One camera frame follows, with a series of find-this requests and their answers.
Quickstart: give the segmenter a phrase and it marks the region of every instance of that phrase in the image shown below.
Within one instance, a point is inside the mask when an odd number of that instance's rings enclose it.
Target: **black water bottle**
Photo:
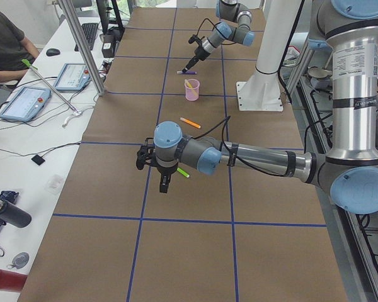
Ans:
[[[26,227],[31,222],[31,215],[6,200],[0,199],[0,219],[18,228]]]

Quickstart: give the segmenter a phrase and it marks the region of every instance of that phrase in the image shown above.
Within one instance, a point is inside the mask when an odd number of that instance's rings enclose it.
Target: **small black box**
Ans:
[[[42,165],[45,160],[43,159],[43,157],[39,156],[38,154],[36,154],[36,156],[32,157],[31,160],[36,163],[37,165]]]
[[[103,35],[102,54],[104,58],[115,56],[115,36]]]

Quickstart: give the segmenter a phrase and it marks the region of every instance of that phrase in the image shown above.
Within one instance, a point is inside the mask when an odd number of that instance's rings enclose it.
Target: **person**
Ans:
[[[24,32],[0,12],[0,82],[20,80],[28,69],[21,60],[32,63],[38,55]]]

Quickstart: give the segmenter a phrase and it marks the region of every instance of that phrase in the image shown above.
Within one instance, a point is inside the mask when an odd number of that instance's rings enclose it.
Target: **green marker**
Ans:
[[[189,175],[188,173],[186,173],[184,170],[182,170],[181,168],[178,168],[178,172],[179,172],[180,174],[182,174],[183,176],[185,176],[186,178],[189,178],[189,177],[190,177],[190,175]]]
[[[28,68],[33,67],[33,68],[37,69],[35,66],[32,66],[30,61],[28,61],[27,59],[22,59],[21,62],[23,62]]]

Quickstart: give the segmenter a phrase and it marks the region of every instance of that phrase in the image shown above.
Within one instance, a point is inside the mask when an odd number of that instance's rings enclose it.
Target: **computer mouse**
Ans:
[[[60,55],[60,50],[57,48],[50,48],[46,51],[46,55],[48,57],[52,57],[54,55]]]

